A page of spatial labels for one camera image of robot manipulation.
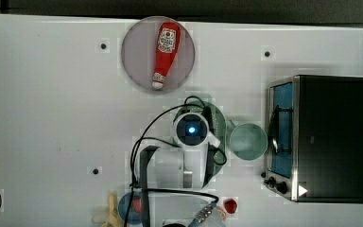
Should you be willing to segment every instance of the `microwave window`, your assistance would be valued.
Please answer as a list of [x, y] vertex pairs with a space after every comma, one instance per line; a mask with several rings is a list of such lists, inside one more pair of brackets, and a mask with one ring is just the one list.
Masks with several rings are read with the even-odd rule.
[[273, 110], [279, 107], [277, 150], [272, 152], [271, 171], [291, 178], [292, 166], [292, 108], [293, 84], [287, 83], [274, 87]]

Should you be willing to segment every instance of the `red ketchup bottle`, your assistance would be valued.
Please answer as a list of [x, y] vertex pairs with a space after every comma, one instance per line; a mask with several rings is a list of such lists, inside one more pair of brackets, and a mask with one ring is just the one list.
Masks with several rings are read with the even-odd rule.
[[152, 87], [161, 90], [164, 87], [167, 73], [175, 60], [181, 39], [181, 29], [173, 22], [161, 25], [156, 47], [155, 71]]

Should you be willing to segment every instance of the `black knob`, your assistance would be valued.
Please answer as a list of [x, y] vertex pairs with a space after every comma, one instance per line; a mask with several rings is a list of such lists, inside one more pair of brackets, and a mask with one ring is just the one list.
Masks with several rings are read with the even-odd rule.
[[275, 184], [276, 190], [278, 190], [280, 193], [285, 194], [287, 192], [287, 184], [285, 182], [280, 182]]
[[267, 180], [264, 180], [264, 183], [273, 188], [276, 184], [276, 180], [273, 177], [269, 177]]

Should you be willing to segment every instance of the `ketchup label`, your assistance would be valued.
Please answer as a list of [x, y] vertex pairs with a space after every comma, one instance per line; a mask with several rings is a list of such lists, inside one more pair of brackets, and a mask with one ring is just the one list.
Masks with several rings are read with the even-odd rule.
[[158, 39], [158, 49], [164, 53], [172, 53], [176, 45], [176, 31], [164, 28]]
[[161, 83], [164, 83], [164, 80], [166, 79], [166, 77], [162, 76], [161, 74], [159, 73], [155, 73], [154, 74], [154, 77], [153, 77], [153, 80], [154, 81], [158, 81], [158, 82], [161, 82]]

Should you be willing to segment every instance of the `white table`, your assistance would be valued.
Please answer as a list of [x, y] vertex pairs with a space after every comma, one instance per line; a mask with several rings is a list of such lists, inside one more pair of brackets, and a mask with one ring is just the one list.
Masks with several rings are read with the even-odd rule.
[[[0, 15], [0, 227], [98, 226], [130, 181], [133, 142], [153, 117], [205, 93], [229, 119], [264, 127], [265, 89], [297, 74], [363, 77], [363, 28], [183, 23], [196, 45], [187, 82], [150, 95], [120, 46], [135, 20]], [[109, 49], [100, 50], [101, 41]], [[264, 58], [264, 51], [271, 52]], [[149, 135], [167, 135], [166, 116]], [[264, 159], [230, 158], [209, 190], [237, 197], [228, 226], [363, 226], [363, 204], [297, 204], [261, 184]], [[89, 173], [94, 167], [99, 175]]]

